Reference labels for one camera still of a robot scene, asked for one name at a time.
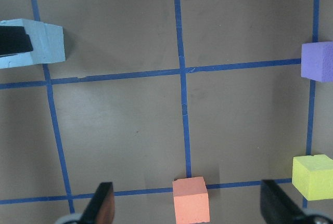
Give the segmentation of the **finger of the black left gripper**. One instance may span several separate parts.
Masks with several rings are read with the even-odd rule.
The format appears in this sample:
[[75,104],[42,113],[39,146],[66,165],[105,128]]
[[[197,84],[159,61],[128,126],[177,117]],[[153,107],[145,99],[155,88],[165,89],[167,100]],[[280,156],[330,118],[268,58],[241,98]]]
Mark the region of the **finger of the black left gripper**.
[[29,35],[22,26],[1,26],[1,57],[33,51]]

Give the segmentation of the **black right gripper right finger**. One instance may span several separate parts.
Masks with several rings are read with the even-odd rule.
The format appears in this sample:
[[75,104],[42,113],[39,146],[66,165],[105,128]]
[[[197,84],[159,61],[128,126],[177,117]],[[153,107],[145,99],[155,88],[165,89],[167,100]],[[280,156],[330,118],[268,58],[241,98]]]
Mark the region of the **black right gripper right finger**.
[[260,213],[267,224],[306,223],[307,215],[274,180],[262,180]]

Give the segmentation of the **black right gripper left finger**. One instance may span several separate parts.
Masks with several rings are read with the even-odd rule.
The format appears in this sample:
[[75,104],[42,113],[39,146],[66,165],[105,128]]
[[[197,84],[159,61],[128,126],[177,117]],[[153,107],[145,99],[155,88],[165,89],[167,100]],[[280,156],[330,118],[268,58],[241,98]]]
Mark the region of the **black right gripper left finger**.
[[99,184],[78,223],[112,223],[115,216],[115,202],[112,182]]

